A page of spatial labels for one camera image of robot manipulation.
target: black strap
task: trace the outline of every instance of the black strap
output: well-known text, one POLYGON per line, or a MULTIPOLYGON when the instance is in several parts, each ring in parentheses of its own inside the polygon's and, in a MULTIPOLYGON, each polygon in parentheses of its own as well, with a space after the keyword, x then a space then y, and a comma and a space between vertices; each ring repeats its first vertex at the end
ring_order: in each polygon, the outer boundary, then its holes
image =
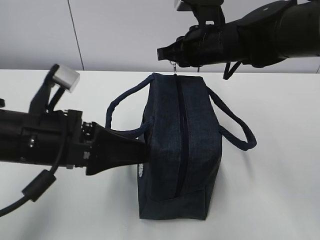
MULTIPOLYGON (((111 129, 111 121, 112 121, 112 114, 116 109, 116 106, 119 105, 119 103, 124 100, 126 97, 138 92, 139 90, 143 89, 145 86, 147 86, 149 83, 151 83, 154 80, 154 76, 150 75, 147 77, 144 81, 139 83, 137 86, 129 89, 128 91, 124 92, 120 96, 118 96, 113 102, 110 103, 110 106, 108 107, 105 115, 105 128, 111 129)), ((155 118, 153 116, 150 117, 147 121, 145 121, 139 128, 129 131, 116 131, 119 134, 122 134, 124 136, 127 136, 128 138, 138 138, 140 137, 144 132, 146 132, 149 128, 151 128, 154 125, 155 118)))
POLYGON ((236 123, 238 123, 245 134, 246 141, 242 141, 236 136, 234 136, 231 132, 225 129, 223 126, 219 126, 219 132, 233 145, 237 148, 247 151, 249 149, 254 148, 257 145, 257 140, 248 127, 248 125, 242 121, 239 117, 237 117, 228 107, 227 105, 215 94, 209 87, 207 87, 208 93, 213 100, 214 104, 217 105, 225 114, 227 114, 230 118, 232 118, 236 123))

